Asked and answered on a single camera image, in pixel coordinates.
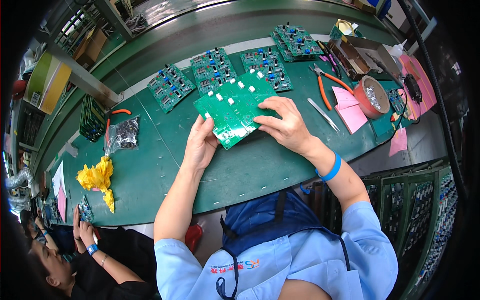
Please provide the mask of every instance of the yellow plastic bag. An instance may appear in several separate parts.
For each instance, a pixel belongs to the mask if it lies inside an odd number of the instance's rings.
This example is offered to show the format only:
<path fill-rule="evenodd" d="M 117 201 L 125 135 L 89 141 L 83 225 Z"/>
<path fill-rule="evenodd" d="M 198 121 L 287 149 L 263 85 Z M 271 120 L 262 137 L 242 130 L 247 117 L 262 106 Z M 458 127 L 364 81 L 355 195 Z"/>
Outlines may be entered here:
<path fill-rule="evenodd" d="M 113 192 L 109 190 L 110 176 L 113 174 L 112 160 L 108 156 L 103 156 L 100 162 L 91 168 L 84 165 L 84 169 L 78 171 L 78 176 L 75 177 L 84 189 L 91 190 L 98 188 L 105 193 L 103 200 L 107 203 L 108 208 L 113 213 L 115 206 L 113 204 Z"/>

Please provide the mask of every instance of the navy apron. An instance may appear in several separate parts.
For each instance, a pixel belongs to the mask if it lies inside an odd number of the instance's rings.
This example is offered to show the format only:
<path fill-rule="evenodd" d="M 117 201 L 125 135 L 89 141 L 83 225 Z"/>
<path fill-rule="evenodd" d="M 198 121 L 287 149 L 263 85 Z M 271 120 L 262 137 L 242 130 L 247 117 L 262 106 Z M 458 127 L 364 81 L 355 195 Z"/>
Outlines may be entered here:
<path fill-rule="evenodd" d="M 342 244 L 347 271 L 350 271 L 347 249 L 341 236 L 332 233 L 320 224 L 317 216 L 297 193 L 288 188 L 247 202 L 226 208 L 225 221 L 220 217 L 223 228 L 223 249 L 232 256 L 235 271 L 235 289 L 230 297 L 225 294 L 225 279 L 219 277 L 216 290 L 223 300 L 234 300 L 237 294 L 239 271 L 237 256 L 245 250 L 285 235 L 308 229 L 318 229 Z"/>

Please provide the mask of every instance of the dark hair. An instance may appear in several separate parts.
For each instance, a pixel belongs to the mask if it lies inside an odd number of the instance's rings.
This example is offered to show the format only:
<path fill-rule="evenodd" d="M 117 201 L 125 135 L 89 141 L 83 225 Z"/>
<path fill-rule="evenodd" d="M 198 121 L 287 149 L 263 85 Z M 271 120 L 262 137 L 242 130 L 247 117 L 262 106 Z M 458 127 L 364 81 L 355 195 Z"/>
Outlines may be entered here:
<path fill-rule="evenodd" d="M 24 228 L 25 231 L 25 236 L 30 238 L 30 230 L 28 230 L 28 223 L 31 221 L 31 213 L 28 210 L 22 209 L 20 212 L 20 222 L 22 223 L 22 227 Z"/>
<path fill-rule="evenodd" d="M 30 260 L 32 269 L 34 269 L 34 271 L 36 271 L 37 274 L 40 276 L 40 279 L 43 280 L 43 282 L 45 282 L 45 284 L 48 287 L 48 290 L 50 291 L 50 294 L 54 296 L 53 299 L 59 299 L 59 300 L 70 299 L 70 297 L 65 295 L 63 290 L 53 287 L 46 282 L 47 281 L 46 278 L 47 276 L 50 275 L 50 272 L 47 270 L 47 268 L 45 268 L 42 261 L 40 260 L 40 257 L 32 250 L 33 240 L 34 239 L 32 237 L 27 237 L 27 241 L 26 241 L 27 249 L 28 249 L 27 257 Z"/>

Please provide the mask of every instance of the woman's hand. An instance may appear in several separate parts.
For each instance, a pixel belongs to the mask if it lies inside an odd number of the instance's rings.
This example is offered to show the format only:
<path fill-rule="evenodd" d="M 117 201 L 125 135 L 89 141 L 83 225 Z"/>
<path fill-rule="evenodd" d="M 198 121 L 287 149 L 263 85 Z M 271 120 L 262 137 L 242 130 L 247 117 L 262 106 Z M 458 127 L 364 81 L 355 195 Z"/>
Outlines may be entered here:
<path fill-rule="evenodd" d="M 78 204 L 73 210 L 73 237 L 76 240 L 80 239 L 80 211 L 78 209 Z"/>
<path fill-rule="evenodd" d="M 93 225 L 91 223 L 80 221 L 80 238 L 87 247 L 95 244 L 93 239 Z"/>
<path fill-rule="evenodd" d="M 36 209 L 35 224 L 38 226 L 40 230 L 45 229 L 45 225 L 43 224 L 43 219 L 42 219 L 42 210 L 40 208 Z"/>
<path fill-rule="evenodd" d="M 258 116 L 253 121 L 262 124 L 259 128 L 286 148 L 305 156 L 312 148 L 315 138 L 308 132 L 305 123 L 292 99 L 273 96 L 258 105 L 259 108 L 273 109 L 282 119 Z"/>
<path fill-rule="evenodd" d="M 214 121 L 212 118 L 204 120 L 198 115 L 188 136 L 187 147 L 183 157 L 182 167 L 195 174 L 201 173 L 208 166 L 220 143 L 212 132 Z"/>

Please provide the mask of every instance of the blue wristband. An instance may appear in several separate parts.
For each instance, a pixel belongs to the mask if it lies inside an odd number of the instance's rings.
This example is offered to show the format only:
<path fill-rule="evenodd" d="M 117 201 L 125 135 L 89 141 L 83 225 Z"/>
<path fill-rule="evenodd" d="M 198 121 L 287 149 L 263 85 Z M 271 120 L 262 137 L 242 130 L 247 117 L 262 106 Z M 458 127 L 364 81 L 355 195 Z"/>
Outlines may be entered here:
<path fill-rule="evenodd" d="M 92 256 L 95 252 L 97 252 L 97 250 L 98 250 L 98 247 L 95 244 L 92 244 L 87 247 L 87 251 L 88 251 L 88 254 L 90 254 L 90 256 Z"/>
<path fill-rule="evenodd" d="M 330 173 L 322 177 L 320 176 L 320 174 L 318 174 L 318 170 L 315 169 L 315 173 L 317 173 L 318 177 L 320 177 L 322 181 L 328 181 L 333 179 L 333 177 L 335 177 L 335 175 L 340 170 L 340 165 L 342 164 L 342 158 L 340 157 L 340 155 L 338 155 L 337 152 L 334 151 L 333 153 L 335 153 L 335 164 L 333 165 L 333 169 L 330 171 Z"/>

